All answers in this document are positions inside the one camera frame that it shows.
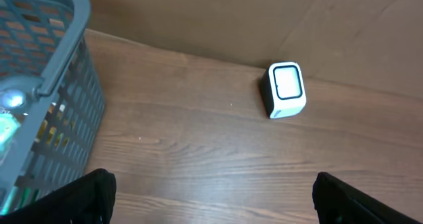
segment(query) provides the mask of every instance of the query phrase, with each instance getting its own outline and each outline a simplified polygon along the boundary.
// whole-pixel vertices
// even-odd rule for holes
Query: white and black cube
[[[280,62],[271,65],[260,80],[260,93],[270,119],[300,113],[307,100],[298,64]]]

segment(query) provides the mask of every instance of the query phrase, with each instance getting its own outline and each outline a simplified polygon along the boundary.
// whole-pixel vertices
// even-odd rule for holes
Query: white object
[[[261,79],[260,92],[270,119],[294,116],[307,101],[301,70],[295,62],[271,65]]]

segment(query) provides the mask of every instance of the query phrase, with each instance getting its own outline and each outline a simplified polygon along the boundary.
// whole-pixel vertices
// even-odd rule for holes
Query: wooden surface
[[[116,175],[113,223],[317,223],[328,171],[423,221],[423,100],[305,80],[269,120],[263,69],[87,32],[106,112],[87,171]]]
[[[90,28],[256,67],[423,98],[423,0],[91,0]]]

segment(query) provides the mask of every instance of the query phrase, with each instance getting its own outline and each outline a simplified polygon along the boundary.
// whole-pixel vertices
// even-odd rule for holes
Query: wood grain
[[[116,175],[114,223],[317,223],[319,171],[423,221],[423,100],[306,79],[273,121],[263,69],[86,37],[107,102],[87,172]]]

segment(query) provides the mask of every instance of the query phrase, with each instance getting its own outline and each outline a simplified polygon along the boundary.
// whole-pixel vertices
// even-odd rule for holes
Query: blue-gray basket
[[[0,0],[0,215],[84,174],[104,97],[89,0]]]

